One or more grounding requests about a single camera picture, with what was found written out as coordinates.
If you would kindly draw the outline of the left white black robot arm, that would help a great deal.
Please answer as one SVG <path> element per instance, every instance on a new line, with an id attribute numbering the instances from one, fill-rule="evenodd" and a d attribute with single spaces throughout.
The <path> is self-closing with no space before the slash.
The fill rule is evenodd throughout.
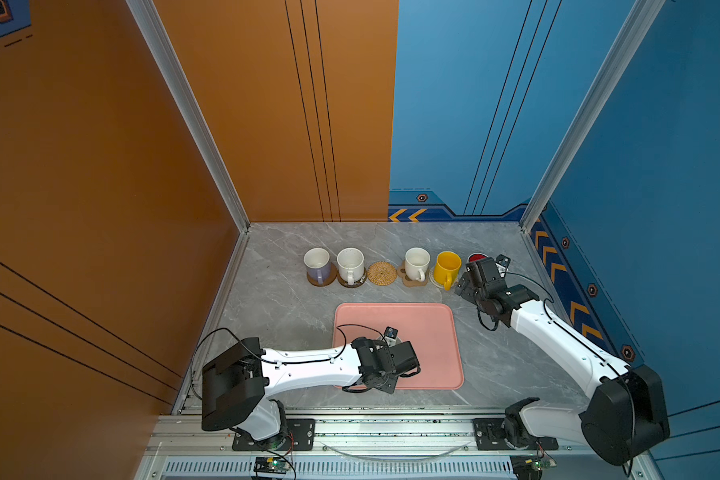
<path id="1" fill-rule="evenodd" d="M 240 339 L 202 368 L 201 429 L 229 430 L 260 449 L 279 448 L 290 439 L 290 430 L 278 395 L 323 386 L 392 394 L 399 379 L 420 371 L 409 341 L 383 336 L 302 351 L 264 348 L 257 337 Z"/>

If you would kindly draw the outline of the white mug red inside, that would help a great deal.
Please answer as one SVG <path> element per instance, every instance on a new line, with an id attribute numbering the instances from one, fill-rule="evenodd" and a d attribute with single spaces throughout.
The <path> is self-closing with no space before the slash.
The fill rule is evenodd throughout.
<path id="1" fill-rule="evenodd" d="M 477 264 L 478 262 L 488 260 L 489 256 L 482 254 L 482 253 L 476 253 L 472 254 L 468 258 L 468 264 Z"/>

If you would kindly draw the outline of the matte brown wooden coaster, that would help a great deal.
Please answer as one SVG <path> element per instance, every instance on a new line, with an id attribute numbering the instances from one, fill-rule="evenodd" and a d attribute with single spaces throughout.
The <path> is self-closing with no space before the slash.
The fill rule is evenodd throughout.
<path id="1" fill-rule="evenodd" d="M 332 284 L 338 276 L 338 273 L 333 269 L 327 276 L 322 278 L 313 278 L 310 274 L 306 275 L 308 282 L 315 287 L 325 287 Z"/>

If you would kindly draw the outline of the yellow mug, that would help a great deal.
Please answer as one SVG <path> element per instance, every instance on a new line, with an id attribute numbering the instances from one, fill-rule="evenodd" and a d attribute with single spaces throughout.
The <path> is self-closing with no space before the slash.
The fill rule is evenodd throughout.
<path id="1" fill-rule="evenodd" d="M 443 251 L 437 255 L 433 275 L 436 281 L 446 288 L 458 280 L 462 267 L 462 260 L 459 255 L 452 251 Z"/>

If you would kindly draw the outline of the woven rattan round coaster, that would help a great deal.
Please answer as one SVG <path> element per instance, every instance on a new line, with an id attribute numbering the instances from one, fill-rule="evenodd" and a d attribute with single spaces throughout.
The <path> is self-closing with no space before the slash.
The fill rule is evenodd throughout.
<path id="1" fill-rule="evenodd" d="M 398 278 L 396 267 L 385 261 L 371 264 L 367 270 L 367 279 L 377 286 L 389 286 Z"/>

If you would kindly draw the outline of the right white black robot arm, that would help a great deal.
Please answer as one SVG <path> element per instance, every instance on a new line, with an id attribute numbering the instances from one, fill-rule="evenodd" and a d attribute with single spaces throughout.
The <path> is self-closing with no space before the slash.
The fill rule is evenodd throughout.
<path id="1" fill-rule="evenodd" d="M 585 443 L 607 463 L 620 466 L 668 440 L 660 376 L 586 339 L 527 286 L 508 285 L 508 262 L 501 255 L 468 263 L 456 294 L 475 305 L 478 319 L 490 318 L 495 326 L 504 325 L 542 349 L 577 383 L 588 404 L 576 409 L 537 397 L 518 401 L 505 410 L 506 442 L 517 449 L 543 437 Z"/>

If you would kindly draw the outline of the cork paw print coaster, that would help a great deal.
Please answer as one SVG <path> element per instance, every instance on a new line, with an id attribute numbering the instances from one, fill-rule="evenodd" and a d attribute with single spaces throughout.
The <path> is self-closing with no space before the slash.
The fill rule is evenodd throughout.
<path id="1" fill-rule="evenodd" d="M 425 285 L 429 282 L 429 280 L 428 280 L 427 277 L 425 277 L 425 278 L 424 278 L 423 280 L 421 280 L 421 281 L 410 279 L 410 278 L 407 276 L 407 274 L 406 274 L 406 270 L 405 270 L 405 265 L 404 265 L 404 264 L 401 264 L 401 265 L 397 268 L 397 275 L 398 275 L 398 277 L 401 279 L 403 285 L 406 286 L 406 287 L 408 287 L 408 288 L 423 287 L 423 286 L 425 286 Z"/>

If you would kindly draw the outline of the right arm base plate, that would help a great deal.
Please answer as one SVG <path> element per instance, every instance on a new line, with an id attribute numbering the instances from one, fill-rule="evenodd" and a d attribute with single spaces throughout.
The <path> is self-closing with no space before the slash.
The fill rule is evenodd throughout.
<path id="1" fill-rule="evenodd" d="M 472 426 L 477 448 L 480 451 L 492 450 L 558 450 L 559 443 L 552 437 L 534 437 L 522 427 L 509 428 L 505 419 L 475 418 Z"/>

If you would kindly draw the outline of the purple mug white inside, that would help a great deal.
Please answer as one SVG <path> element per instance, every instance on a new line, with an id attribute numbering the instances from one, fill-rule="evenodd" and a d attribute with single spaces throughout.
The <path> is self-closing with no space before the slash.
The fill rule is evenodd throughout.
<path id="1" fill-rule="evenodd" d="M 331 272 L 330 261 L 330 253 L 322 247 L 308 250 L 303 257 L 307 274 L 310 274 L 313 278 L 327 276 Z"/>

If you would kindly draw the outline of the glossy dark wooden coaster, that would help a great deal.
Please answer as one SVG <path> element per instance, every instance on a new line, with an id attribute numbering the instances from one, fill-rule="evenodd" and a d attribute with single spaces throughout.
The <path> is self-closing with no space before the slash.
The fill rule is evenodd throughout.
<path id="1" fill-rule="evenodd" d="M 350 289 L 358 288 L 366 282 L 367 271 L 364 270 L 363 274 L 359 278 L 354 279 L 352 283 L 347 282 L 341 275 L 337 276 L 337 280 L 338 280 L 339 284 L 345 288 L 350 288 Z"/>

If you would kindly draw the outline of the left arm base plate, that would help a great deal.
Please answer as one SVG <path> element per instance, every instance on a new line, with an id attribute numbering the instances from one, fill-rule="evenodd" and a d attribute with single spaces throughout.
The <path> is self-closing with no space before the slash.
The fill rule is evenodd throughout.
<path id="1" fill-rule="evenodd" d="M 314 447 L 316 422 L 312 418 L 287 418 L 286 430 L 272 439 L 254 441 L 247 433 L 236 434 L 232 449 L 236 452 L 271 450 L 276 452 L 311 451 Z"/>

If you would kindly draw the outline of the white rainbow stitched coaster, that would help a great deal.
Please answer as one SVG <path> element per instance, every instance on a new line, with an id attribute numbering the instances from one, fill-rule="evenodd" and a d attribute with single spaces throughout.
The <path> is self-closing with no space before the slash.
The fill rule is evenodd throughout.
<path id="1" fill-rule="evenodd" d="M 455 281 L 451 284 L 451 286 L 450 286 L 449 288 L 446 288 L 444 285 L 442 285 L 442 284 L 440 284 L 440 283 L 438 283 L 438 282 L 436 281 L 436 279 L 434 278 L 434 275 L 433 275 L 433 271 L 429 271 L 429 273 L 428 273 L 428 279 L 429 279 L 429 282 L 430 282 L 432 285 L 434 285 L 436 288 L 438 288 L 438 289 L 440 289 L 440 290 L 444 290 L 444 291 L 451 291 L 451 292 L 453 292 L 453 291 L 455 291 L 455 289 L 456 289 L 456 287 L 457 287 L 457 285 L 458 285 L 458 280 L 455 280 Z"/>

